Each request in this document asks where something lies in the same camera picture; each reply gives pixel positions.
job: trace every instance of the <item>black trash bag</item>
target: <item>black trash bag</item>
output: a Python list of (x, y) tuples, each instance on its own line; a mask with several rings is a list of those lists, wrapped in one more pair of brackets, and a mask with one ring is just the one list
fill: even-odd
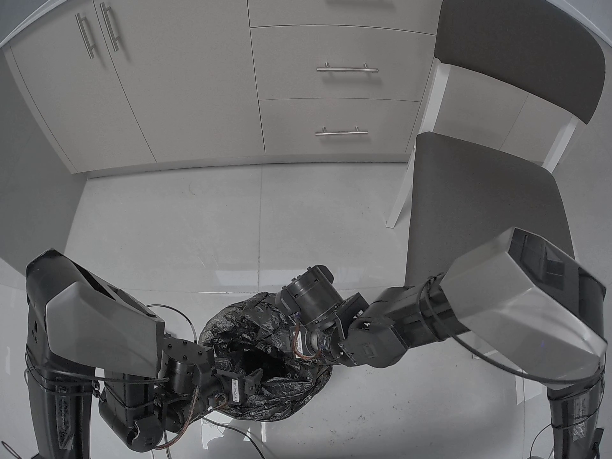
[(283, 420), (308, 403), (332, 375), (332, 366), (322, 359), (295, 357), (289, 343), (295, 323), (276, 308), (274, 299), (273, 294), (259, 293), (227, 306), (200, 333), (198, 343), (215, 349), (217, 368), (247, 375), (263, 369), (257, 394), (241, 405), (229, 404), (223, 409), (225, 415)]

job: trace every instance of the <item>chair seat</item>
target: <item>chair seat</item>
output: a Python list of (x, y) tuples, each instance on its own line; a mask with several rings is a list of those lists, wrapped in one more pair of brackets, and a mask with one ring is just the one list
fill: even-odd
[(547, 170), (472, 142), (417, 136), (406, 285), (447, 271), (512, 226), (573, 256), (559, 188)]

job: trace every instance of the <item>white chair post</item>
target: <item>white chair post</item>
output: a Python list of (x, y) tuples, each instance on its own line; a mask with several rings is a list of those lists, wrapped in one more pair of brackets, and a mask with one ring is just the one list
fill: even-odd
[(550, 173), (553, 172), (555, 166), (559, 163), (561, 156), (563, 155), (563, 151), (567, 148), (567, 144), (572, 139), (572, 134), (578, 125), (578, 118), (576, 116), (572, 116), (570, 118), (570, 122), (561, 126), (559, 132), (557, 133), (557, 137), (555, 138), (555, 142), (553, 146), (550, 148), (548, 155), (546, 155), (546, 159), (542, 166), (546, 168)]
[[(446, 83), (448, 82), (448, 73), (450, 72), (450, 65), (440, 63), (435, 58), (433, 72), (432, 86), (427, 92), (427, 98), (425, 99), (425, 111), (423, 112), (423, 118), (421, 124), (417, 130), (417, 134), (421, 134), (426, 131), (433, 131), (433, 127), (436, 125), (438, 119), (438, 113), (440, 112), (440, 106), (442, 105), (442, 98), (444, 97), (444, 91), (446, 90)], [(389, 219), (387, 219), (387, 228), (394, 228), (397, 223), (397, 218), (400, 217), (402, 208), (406, 204), (406, 200), (412, 190), (412, 175), (414, 174), (414, 153), (416, 147), (412, 149), (410, 159), (408, 161), (408, 169), (402, 180), (402, 186), (397, 194)]]

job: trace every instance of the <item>chair backrest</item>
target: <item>chair backrest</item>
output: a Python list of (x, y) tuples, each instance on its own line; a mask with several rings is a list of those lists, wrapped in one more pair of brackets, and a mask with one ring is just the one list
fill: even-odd
[(444, 0), (434, 55), (539, 96), (585, 124), (605, 78), (597, 41), (546, 0)]

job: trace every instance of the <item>drawer handle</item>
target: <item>drawer handle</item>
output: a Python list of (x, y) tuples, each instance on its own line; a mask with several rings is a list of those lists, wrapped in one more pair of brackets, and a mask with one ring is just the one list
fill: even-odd
[(361, 131), (358, 127), (355, 128), (355, 131), (328, 131), (326, 127), (324, 127), (321, 131), (317, 131), (315, 136), (342, 136), (349, 134), (368, 134), (367, 131)]
[(111, 19), (108, 16), (108, 11), (111, 10), (111, 7), (107, 7), (104, 2), (100, 4), (100, 10), (102, 11), (102, 18), (104, 19), (104, 24), (106, 26), (106, 31), (108, 32), (108, 36), (111, 39), (111, 44), (113, 45), (113, 51), (117, 52), (119, 50), (119, 46), (117, 45), (117, 41), (119, 40), (119, 36), (115, 36), (113, 32), (113, 26), (111, 24)]
[(357, 72), (357, 73), (378, 73), (378, 68), (368, 68), (367, 63), (363, 63), (363, 68), (332, 68), (328, 62), (324, 67), (317, 68), (318, 72)]
[(95, 44), (89, 43), (89, 38), (87, 37), (87, 33), (85, 32), (85, 26), (83, 23), (87, 20), (87, 17), (81, 17), (80, 13), (75, 14), (76, 21), (78, 23), (78, 30), (81, 31), (81, 37), (83, 38), (83, 42), (85, 43), (85, 47), (87, 48), (87, 54), (89, 59), (94, 58), (94, 48)]

